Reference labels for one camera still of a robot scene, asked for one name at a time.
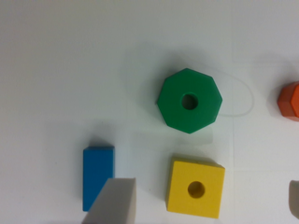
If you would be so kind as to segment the cream gripper left finger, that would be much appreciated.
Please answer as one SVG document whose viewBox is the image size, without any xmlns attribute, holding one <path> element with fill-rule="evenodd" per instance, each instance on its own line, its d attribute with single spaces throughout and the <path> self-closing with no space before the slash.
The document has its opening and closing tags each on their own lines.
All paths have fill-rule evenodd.
<svg viewBox="0 0 299 224">
<path fill-rule="evenodd" d="M 110 178 L 81 224 L 135 224 L 136 179 Z"/>
</svg>

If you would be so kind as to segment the cream gripper right finger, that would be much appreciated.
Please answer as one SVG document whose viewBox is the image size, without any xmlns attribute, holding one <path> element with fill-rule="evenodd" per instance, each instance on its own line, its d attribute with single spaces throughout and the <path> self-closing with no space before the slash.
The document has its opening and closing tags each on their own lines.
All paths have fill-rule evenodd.
<svg viewBox="0 0 299 224">
<path fill-rule="evenodd" d="M 292 215 L 299 219 L 299 181 L 292 180 L 290 182 L 289 208 Z"/>
</svg>

